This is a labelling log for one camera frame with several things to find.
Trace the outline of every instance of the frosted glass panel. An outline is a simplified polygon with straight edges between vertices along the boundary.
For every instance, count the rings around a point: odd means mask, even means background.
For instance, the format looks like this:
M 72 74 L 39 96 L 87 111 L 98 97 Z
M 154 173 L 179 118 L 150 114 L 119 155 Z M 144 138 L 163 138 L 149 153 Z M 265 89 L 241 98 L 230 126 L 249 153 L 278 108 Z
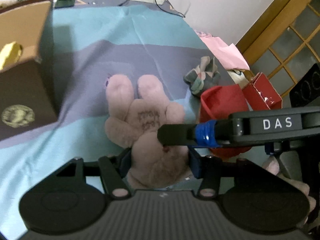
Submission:
M 318 54 L 318 56 L 320 56 L 320 32 L 317 32 L 317 34 L 312 38 L 309 44 L 314 49 L 314 51 Z
M 308 6 L 293 22 L 293 27 L 303 38 L 308 38 L 310 34 L 320 24 L 320 17 L 316 15 Z
M 296 56 L 287 63 L 292 74 L 300 80 L 317 60 L 307 47 L 304 47 Z
M 302 39 L 291 29 L 286 29 L 271 46 L 282 60 L 289 57 L 301 44 Z
M 312 0 L 310 5 L 318 12 L 320 13 L 320 0 Z
M 280 65 L 280 62 L 267 50 L 251 67 L 253 73 L 263 72 L 268 76 L 276 67 Z
M 270 78 L 270 82 L 280 95 L 294 85 L 294 82 L 284 68 Z

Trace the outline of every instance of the bunny ear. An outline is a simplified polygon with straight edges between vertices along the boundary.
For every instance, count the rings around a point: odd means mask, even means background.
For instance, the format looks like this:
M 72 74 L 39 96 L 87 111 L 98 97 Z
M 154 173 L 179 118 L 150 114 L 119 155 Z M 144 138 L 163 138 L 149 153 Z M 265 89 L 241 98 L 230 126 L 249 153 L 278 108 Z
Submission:
M 106 96 L 110 116 L 124 120 L 134 99 L 132 83 L 125 75 L 110 77 Z
M 209 56 L 202 57 L 200 62 L 200 72 L 209 71 L 209 70 L 206 70 L 209 63 L 211 63 Z
M 218 66 L 216 65 L 216 63 L 215 63 L 215 57 L 213 57 L 213 59 L 211 60 L 211 62 L 210 62 L 210 66 L 212 67 L 212 69 L 211 69 L 211 71 L 213 72 L 213 73 L 216 73 L 216 72 L 218 72 Z
M 161 104 L 164 108 L 170 103 L 162 83 L 154 75 L 143 75 L 138 79 L 138 93 L 141 98 Z
M 183 77 L 183 81 L 187 84 L 189 83 L 193 83 L 198 77 L 198 73 L 196 71 L 196 69 L 191 69 L 184 77 Z

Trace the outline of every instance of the pink cloth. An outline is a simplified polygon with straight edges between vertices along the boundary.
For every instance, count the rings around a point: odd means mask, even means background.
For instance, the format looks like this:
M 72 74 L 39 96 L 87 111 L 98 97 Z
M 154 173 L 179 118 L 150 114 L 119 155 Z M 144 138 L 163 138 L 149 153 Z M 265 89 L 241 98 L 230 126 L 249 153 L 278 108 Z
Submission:
M 234 44 L 228 46 L 219 37 L 200 32 L 197 34 L 226 70 L 250 70 L 248 63 Z

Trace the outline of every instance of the red bag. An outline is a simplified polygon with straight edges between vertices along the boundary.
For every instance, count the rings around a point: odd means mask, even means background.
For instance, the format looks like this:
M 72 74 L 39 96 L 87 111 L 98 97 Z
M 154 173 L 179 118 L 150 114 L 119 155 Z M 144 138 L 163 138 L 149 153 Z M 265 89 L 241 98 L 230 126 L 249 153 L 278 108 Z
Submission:
M 253 110 L 281 109 L 282 98 L 263 73 L 258 73 L 242 92 Z
M 215 86 L 201 95 L 200 122 L 227 119 L 230 114 L 248 110 L 249 107 L 239 85 Z M 250 149 L 251 147 L 215 148 L 210 151 L 222 159 L 228 159 Z

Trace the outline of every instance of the bed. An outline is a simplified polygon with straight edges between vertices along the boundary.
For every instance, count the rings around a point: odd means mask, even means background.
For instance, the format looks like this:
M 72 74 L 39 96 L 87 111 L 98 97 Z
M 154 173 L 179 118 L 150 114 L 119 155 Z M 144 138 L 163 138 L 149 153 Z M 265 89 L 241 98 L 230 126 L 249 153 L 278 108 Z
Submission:
M 0 231 L 8 240 L 26 230 L 18 206 L 27 190 L 75 156 L 88 162 L 123 150 L 104 132 L 108 77 L 125 74 L 135 86 L 141 75 L 156 75 L 170 100 L 184 106 L 185 122 L 196 121 L 199 101 L 182 77 L 202 56 L 212 53 L 181 17 L 162 12 L 154 4 L 129 1 L 117 6 L 124 1 L 76 0 L 73 8 L 54 10 L 59 120 L 0 142 Z M 169 4 L 163 6 L 170 10 Z M 216 63 L 220 85 L 234 84 Z M 87 178 L 87 183 L 101 188 L 96 178 Z M 189 179 L 168 190 L 198 185 Z

